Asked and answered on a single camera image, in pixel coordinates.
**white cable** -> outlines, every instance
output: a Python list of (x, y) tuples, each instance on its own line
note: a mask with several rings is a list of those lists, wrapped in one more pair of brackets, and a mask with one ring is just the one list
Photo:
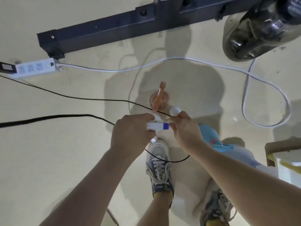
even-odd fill
[[(254, 125), (258, 126), (258, 127), (262, 127), (262, 128), (275, 128), (275, 127), (278, 127), (278, 126), (283, 125), (284, 123), (286, 123), (289, 120), (289, 118), (291, 117), (291, 115), (292, 115), (292, 106), (291, 106), (290, 100), (288, 99), (288, 97), (284, 93), (284, 91), (282, 89), (280, 89), (278, 86), (274, 85), (273, 83), (271, 83), (269, 81), (265, 81), (265, 80), (261, 79), (260, 77), (257, 77), (256, 75), (253, 75), (250, 72), (251, 69), (252, 69), (252, 67), (253, 67), (253, 64), (254, 64), (255, 60), (253, 60), (251, 66), (249, 68), (249, 71), (244, 71), (244, 70), (240, 70), (240, 69), (237, 69), (237, 68), (223, 66), (223, 65), (219, 65), (219, 64), (213, 64), (213, 63), (209, 63), (209, 62), (206, 62), (206, 61), (197, 60), (197, 59), (188, 58), (188, 57), (169, 57), (169, 58), (164, 58), (164, 59), (160, 59), (160, 60), (157, 60), (157, 61), (149, 63), (149, 64), (145, 64), (145, 65), (143, 65), (141, 67), (135, 67), (135, 68), (124, 69), (124, 70), (93, 69), (93, 68), (88, 68), (88, 67), (82, 67), (82, 66), (72, 65), (72, 64), (56, 64), (56, 65), (59, 66), (59, 67), (75, 67), (75, 68), (80, 68), (80, 69), (84, 69), (84, 70), (91, 70), (91, 71), (98, 71), (98, 72), (113, 72), (113, 73), (118, 73), (118, 72), (130, 71), (130, 70), (137, 70), (137, 69), (148, 67), (150, 65), (153, 65), (153, 64), (165, 61), (165, 60), (170, 60), (170, 59), (186, 59), (186, 60), (190, 60), (190, 61), (194, 61), (194, 62), (198, 62), (198, 63), (202, 63), (202, 64), (207, 64), (207, 65), (211, 65), (211, 66), (215, 66), (215, 67), (221, 67), (221, 68), (225, 68), (225, 69), (229, 69), (229, 70), (235, 70), (235, 71), (239, 71), (239, 72), (242, 72), (242, 73), (246, 74), (247, 77), (246, 77), (246, 82), (245, 82), (244, 91), (243, 91), (242, 108), (241, 108), (241, 110), (242, 110), (243, 117), (247, 121), (251, 122), (252, 124), (254, 124)], [(276, 88), (282, 94), (282, 96), (283, 96), (283, 98), (285, 100), (285, 103), (286, 103), (286, 113), (285, 113), (285, 116), (282, 118), (282, 120), (280, 122), (278, 122), (277, 124), (274, 124), (274, 125), (261, 125), (261, 124), (254, 123), (253, 121), (251, 121), (247, 117), (247, 115), (245, 113), (245, 107), (246, 107), (246, 96), (248, 94), (248, 86), (249, 86), (249, 78), (250, 77), (252, 77), (252, 78), (254, 78), (254, 79), (258, 80), (258, 81), (261, 81), (263, 83), (269, 84), (270, 86)]]

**black cable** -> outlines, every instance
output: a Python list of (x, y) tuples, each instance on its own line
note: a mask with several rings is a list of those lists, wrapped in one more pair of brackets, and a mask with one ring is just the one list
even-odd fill
[[(29, 85), (29, 84), (26, 84), (26, 83), (23, 83), (23, 82), (19, 82), (17, 80), (14, 80), (14, 79), (11, 79), (11, 78), (7, 78), (7, 77), (4, 77), (2, 75), (0, 75), (0, 77), (3, 77), (3, 78), (6, 78), (6, 79), (15, 81), (17, 83), (21, 83), (21, 84), (24, 84), (24, 85), (27, 85), (27, 86), (31, 86), (31, 87), (34, 87), (34, 88), (37, 88), (37, 89), (41, 89), (41, 90), (44, 90), (44, 91), (47, 91), (47, 92), (50, 92), (50, 93), (54, 93), (54, 94), (59, 95), (59, 96), (67, 97), (67, 98), (75, 98), (75, 99), (82, 99), (82, 100), (93, 100), (93, 101), (129, 102), (129, 103), (133, 103), (133, 104), (138, 105), (138, 106), (142, 106), (142, 107), (147, 108), (149, 110), (152, 110), (152, 109), (150, 109), (150, 108), (148, 108), (146, 106), (139, 105), (139, 104), (137, 104), (135, 102), (131, 102), (131, 101), (127, 101), (127, 100), (77, 98), (77, 97), (66, 96), (66, 95), (62, 95), (62, 94), (59, 94), (59, 93), (56, 93), (56, 92), (53, 92), (53, 91), (50, 91), (50, 90), (47, 90), (47, 89), (43, 89), (43, 88), (38, 87), (38, 86)], [(110, 122), (110, 121), (108, 121), (108, 120), (106, 120), (104, 118), (101, 118), (101, 117), (98, 117), (98, 116), (94, 116), (94, 115), (91, 115), (91, 114), (60, 114), (60, 115), (52, 115), (52, 116), (32, 118), (32, 119), (22, 120), (22, 121), (3, 122), (3, 123), (0, 123), (0, 128), (13, 127), (13, 126), (18, 126), (18, 125), (31, 124), (31, 123), (38, 122), (38, 121), (46, 121), (46, 120), (50, 120), (50, 119), (68, 118), (68, 117), (93, 117), (93, 118), (96, 118), (96, 119), (103, 120), (103, 121), (105, 121), (105, 122), (107, 122), (107, 123), (109, 123), (111, 125), (115, 125), (114, 123), (112, 123), (112, 122)], [(147, 149), (144, 149), (144, 150), (147, 151), (150, 155), (152, 155), (156, 159), (159, 159), (159, 160), (164, 161), (164, 162), (178, 163), (178, 162), (183, 162), (183, 161), (185, 161), (186, 159), (188, 159), (190, 157), (190, 155), (188, 155), (185, 159), (182, 159), (182, 160), (179, 160), (179, 161), (168, 161), (168, 160), (164, 160), (164, 159), (160, 159), (160, 158), (156, 157), (155, 155), (153, 155), (152, 153), (150, 153)]]

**blue cap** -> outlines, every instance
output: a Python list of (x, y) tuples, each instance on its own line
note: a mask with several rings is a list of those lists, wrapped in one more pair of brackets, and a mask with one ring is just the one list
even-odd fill
[(163, 130), (169, 129), (169, 124), (168, 123), (163, 123)]

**beige floor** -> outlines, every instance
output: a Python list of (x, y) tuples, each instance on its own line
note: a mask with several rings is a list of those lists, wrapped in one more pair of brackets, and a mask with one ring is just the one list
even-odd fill
[[(47, 58), (36, 33), (134, 9), (152, 0), (0, 0), (0, 60)], [(222, 50), (224, 18), (154, 33), (66, 55), (64, 62), (93, 68), (136, 67), (166, 56), (188, 56), (247, 70), (250, 62), (230, 61)], [(293, 119), (276, 130), (256, 127), (241, 114), (245, 76), (242, 73), (188, 61), (165, 61), (140, 71), (98, 73), (66, 68), (62, 73), (26, 81), (66, 95), (128, 99), (148, 105), (148, 98), (166, 81), (170, 104), (209, 123), (221, 139), (236, 137), (266, 164), (264, 146), (291, 135), (300, 136), (300, 38), (262, 56), (254, 72), (279, 85), (293, 101)], [(54, 114), (90, 113), (112, 122), (125, 114), (145, 112), (125, 102), (93, 102), (62, 98), (0, 79), (1, 122)], [(247, 112), (256, 122), (280, 120), (284, 101), (269, 86), (251, 81)], [(66, 118), (0, 130), (0, 218), (2, 225), (38, 225), (92, 169), (109, 148), (112, 127), (92, 118)], [(173, 160), (185, 154), (172, 133), (164, 133)], [(170, 225), (198, 225), (191, 213), (203, 198), (209, 175), (193, 160), (174, 164), (175, 199)], [(126, 172), (109, 208), (122, 226), (133, 226), (151, 196), (145, 175), (145, 153)], [(246, 225), (237, 216), (231, 225)]]

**white power strip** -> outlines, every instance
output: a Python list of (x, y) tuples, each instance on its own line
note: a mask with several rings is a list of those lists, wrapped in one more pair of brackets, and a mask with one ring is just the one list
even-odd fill
[(17, 73), (10, 74), (11, 78), (24, 78), (28, 76), (38, 75), (38, 74), (46, 74), (52, 72), (61, 71), (58, 64), (59, 61), (54, 58), (42, 59), (34, 62), (17, 64), (16, 69)]

